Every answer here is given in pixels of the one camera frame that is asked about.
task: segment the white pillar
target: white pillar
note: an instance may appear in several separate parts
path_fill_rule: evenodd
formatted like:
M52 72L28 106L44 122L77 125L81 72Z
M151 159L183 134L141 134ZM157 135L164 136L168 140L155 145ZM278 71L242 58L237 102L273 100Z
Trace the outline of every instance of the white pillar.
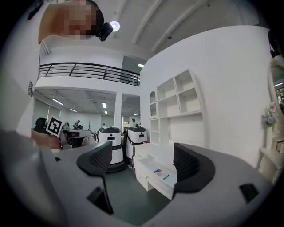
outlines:
M121 128L121 106L122 106L122 92L117 92L115 97L114 110L114 126Z

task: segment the floor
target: floor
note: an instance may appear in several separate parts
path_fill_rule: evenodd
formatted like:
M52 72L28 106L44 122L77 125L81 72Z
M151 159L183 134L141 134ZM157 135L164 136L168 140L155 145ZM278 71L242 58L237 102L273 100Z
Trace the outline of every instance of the floor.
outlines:
M106 174L106 188L113 216L136 226L150 220L170 202L155 188L147 192L129 168Z

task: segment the black metal railing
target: black metal railing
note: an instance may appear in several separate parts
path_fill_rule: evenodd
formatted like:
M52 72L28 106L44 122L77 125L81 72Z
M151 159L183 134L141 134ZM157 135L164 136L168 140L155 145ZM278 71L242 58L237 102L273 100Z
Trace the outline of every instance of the black metal railing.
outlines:
M139 86L140 74L128 70L91 63L64 62L44 64L39 67L39 76L77 76L111 80Z

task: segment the camera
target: camera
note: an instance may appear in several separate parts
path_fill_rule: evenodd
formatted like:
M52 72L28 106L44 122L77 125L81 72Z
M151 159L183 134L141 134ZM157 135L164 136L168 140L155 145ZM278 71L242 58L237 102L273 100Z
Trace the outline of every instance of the camera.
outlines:
M114 30L114 28L111 26L110 23L106 22L100 33L98 35L96 35L96 37L98 37L102 42L105 41L107 39L107 37L110 35L110 33Z

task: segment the mirror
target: mirror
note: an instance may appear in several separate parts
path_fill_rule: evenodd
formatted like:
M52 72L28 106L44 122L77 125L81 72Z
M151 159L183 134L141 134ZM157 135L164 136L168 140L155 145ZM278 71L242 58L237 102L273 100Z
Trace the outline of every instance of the mirror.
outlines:
M272 59L268 74L269 90L279 117L284 120L284 66Z

